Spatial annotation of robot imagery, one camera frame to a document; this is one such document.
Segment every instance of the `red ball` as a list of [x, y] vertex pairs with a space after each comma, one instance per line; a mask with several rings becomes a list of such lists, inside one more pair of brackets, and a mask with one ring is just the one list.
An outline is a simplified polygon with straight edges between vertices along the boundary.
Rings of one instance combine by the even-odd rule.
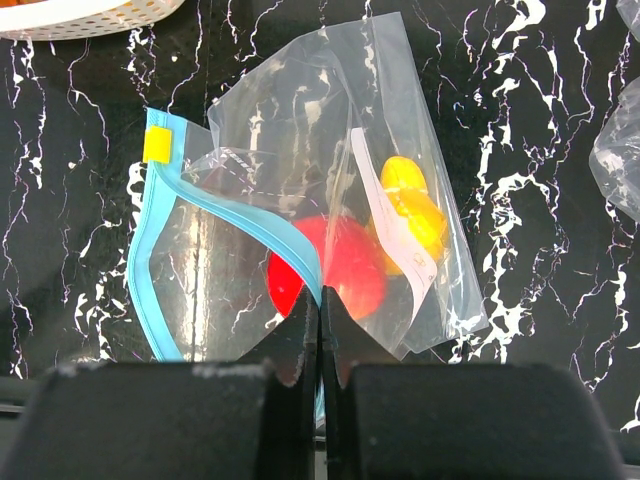
[[[378, 245], [353, 218], [341, 216], [335, 225], [322, 216], [308, 217], [294, 222], [313, 244], [320, 257], [324, 284], [340, 295], [354, 320], [375, 312], [384, 301], [387, 276], [384, 258]], [[271, 300], [283, 316], [289, 315], [302, 289], [298, 274], [272, 253], [267, 267], [267, 287]]]

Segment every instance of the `toy fruit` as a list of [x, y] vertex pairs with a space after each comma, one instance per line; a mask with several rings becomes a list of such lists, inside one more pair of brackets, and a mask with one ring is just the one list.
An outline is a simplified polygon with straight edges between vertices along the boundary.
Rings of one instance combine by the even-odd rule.
[[[420, 167], [408, 158], [391, 157], [382, 168], [380, 183], [396, 213], [408, 220], [411, 233], [438, 262], [449, 235], [447, 219], [429, 197]], [[375, 235], [373, 218], [369, 219], [367, 231]], [[402, 275], [402, 270], [386, 253], [384, 263], [387, 275]]]
[[[353, 218], [340, 216], [334, 222], [330, 225], [328, 218], [315, 216], [294, 225], [316, 248], [325, 285], [336, 289], [351, 317], [359, 320], [376, 311], [384, 301], [387, 290], [384, 261], [376, 242]], [[333, 230], [333, 243], [327, 241], [329, 228]], [[325, 258], [327, 249], [329, 258]], [[267, 266], [267, 287], [280, 314], [287, 316], [291, 312], [302, 285], [298, 274], [272, 253]]]

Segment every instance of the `yellow tab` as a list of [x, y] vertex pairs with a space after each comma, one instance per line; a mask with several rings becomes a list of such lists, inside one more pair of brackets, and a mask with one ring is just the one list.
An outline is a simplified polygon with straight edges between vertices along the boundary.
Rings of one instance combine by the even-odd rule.
[[169, 163], [171, 158], [171, 130], [152, 125], [144, 134], [144, 163]]

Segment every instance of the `basket rim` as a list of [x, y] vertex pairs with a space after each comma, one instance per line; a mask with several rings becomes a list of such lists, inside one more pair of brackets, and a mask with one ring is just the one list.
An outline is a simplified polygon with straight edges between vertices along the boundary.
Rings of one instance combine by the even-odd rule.
[[121, 7], [127, 2], [128, 0], [46, 0], [3, 8], [0, 9], [0, 33], [82, 20]]

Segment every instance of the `white basket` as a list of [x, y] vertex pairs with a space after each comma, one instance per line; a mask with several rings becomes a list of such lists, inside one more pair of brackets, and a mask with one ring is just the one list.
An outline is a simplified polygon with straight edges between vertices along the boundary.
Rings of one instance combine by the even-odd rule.
[[0, 9], [0, 37], [69, 40], [142, 27], [162, 20], [185, 0], [45, 0]]

